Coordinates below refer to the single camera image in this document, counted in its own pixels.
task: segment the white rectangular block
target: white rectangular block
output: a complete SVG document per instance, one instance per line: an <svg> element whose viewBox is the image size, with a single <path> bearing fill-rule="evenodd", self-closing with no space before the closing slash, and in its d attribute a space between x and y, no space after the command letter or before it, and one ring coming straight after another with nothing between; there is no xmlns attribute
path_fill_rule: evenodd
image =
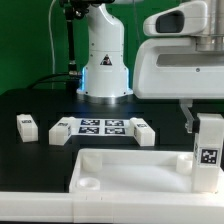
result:
<svg viewBox="0 0 224 224"><path fill-rule="evenodd" d="M130 132L133 132L133 136L140 146L155 145L155 132L143 119L130 119Z"/></svg>
<svg viewBox="0 0 224 224"><path fill-rule="evenodd" d="M38 141L38 128L31 115L18 115L17 129L23 142Z"/></svg>
<svg viewBox="0 0 224 224"><path fill-rule="evenodd" d="M222 158L224 119L219 114L198 114L192 169L193 192L217 192Z"/></svg>
<svg viewBox="0 0 224 224"><path fill-rule="evenodd" d="M72 135L72 128L75 126L74 117L63 117L49 131L50 145L64 145Z"/></svg>

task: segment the circular hole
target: circular hole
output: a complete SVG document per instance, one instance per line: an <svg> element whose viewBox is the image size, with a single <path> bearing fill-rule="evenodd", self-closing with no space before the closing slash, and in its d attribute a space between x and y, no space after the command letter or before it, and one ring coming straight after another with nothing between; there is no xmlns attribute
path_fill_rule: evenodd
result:
<svg viewBox="0 0 224 224"><path fill-rule="evenodd" d="M91 177L82 178L78 181L77 187L88 190L99 190L100 181Z"/></svg>

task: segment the black table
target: black table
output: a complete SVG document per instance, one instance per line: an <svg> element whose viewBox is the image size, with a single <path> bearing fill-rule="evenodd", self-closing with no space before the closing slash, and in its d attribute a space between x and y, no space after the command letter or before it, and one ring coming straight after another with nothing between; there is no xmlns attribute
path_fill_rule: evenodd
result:
<svg viewBox="0 0 224 224"><path fill-rule="evenodd" d="M186 119L176 100L134 98L118 105L98 105L78 101L75 95L64 90L18 89L0 96L0 108L0 191L68 192L81 148L193 150L194 135L187 134ZM195 102L192 111L196 115L219 109L217 104L203 101ZM19 114L33 116L38 125L38 142L22 142L16 127L16 115ZM156 131L156 145L140 147L133 137L72 136L64 146L50 146L48 131L64 116L143 118Z"/></svg>

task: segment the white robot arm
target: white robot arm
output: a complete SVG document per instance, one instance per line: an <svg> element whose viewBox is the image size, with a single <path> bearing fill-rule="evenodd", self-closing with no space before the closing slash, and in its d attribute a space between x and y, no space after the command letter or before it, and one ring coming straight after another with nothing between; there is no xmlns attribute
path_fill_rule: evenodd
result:
<svg viewBox="0 0 224 224"><path fill-rule="evenodd" d="M129 70L123 62L124 26L107 12L102 3L132 4L140 1L143 0L70 1L75 8L75 18L81 19L86 14L89 28L89 61L82 71L78 98L114 104L133 93L129 88Z"/></svg>

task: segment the white cube with marker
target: white cube with marker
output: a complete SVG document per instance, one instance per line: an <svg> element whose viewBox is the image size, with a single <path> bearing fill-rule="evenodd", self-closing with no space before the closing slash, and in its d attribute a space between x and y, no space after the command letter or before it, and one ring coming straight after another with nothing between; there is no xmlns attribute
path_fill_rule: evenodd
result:
<svg viewBox="0 0 224 224"><path fill-rule="evenodd" d="M31 115L18 115L17 129L23 142L38 141L38 128Z"/></svg>
<svg viewBox="0 0 224 224"><path fill-rule="evenodd" d="M141 118L131 118L129 132L131 132L140 146L154 146L155 132Z"/></svg>
<svg viewBox="0 0 224 224"><path fill-rule="evenodd" d="M63 117L49 131L50 145L64 145L72 135L72 128L75 127L74 117Z"/></svg>

